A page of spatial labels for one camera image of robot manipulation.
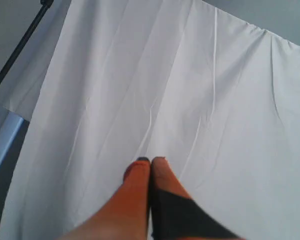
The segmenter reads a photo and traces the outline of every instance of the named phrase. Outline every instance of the white backdrop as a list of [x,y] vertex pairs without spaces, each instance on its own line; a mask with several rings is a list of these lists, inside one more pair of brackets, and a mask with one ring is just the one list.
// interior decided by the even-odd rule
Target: white backdrop
[[247,239],[300,239],[300,47],[200,0],[72,1],[0,240],[53,239],[138,156]]

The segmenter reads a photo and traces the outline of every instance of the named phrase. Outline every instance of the gray wall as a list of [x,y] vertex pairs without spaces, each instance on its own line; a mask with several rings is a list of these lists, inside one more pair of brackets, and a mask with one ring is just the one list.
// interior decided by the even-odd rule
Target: gray wall
[[300,45],[300,0],[204,0]]

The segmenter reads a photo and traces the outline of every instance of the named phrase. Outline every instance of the black pole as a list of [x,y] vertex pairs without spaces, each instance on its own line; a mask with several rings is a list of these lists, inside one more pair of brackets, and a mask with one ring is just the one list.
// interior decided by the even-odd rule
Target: black pole
[[5,76],[9,72],[10,68],[18,58],[19,54],[21,53],[22,49],[24,49],[26,43],[28,42],[29,38],[31,37],[32,33],[35,31],[36,27],[40,23],[41,19],[44,17],[46,11],[51,7],[54,0],[40,0],[40,3],[42,4],[42,7],[40,8],[38,14],[35,16],[34,20],[32,21],[31,25],[21,38],[18,45],[15,47],[13,53],[9,57],[9,59],[6,61],[5,65],[0,71],[0,84],[4,80]]

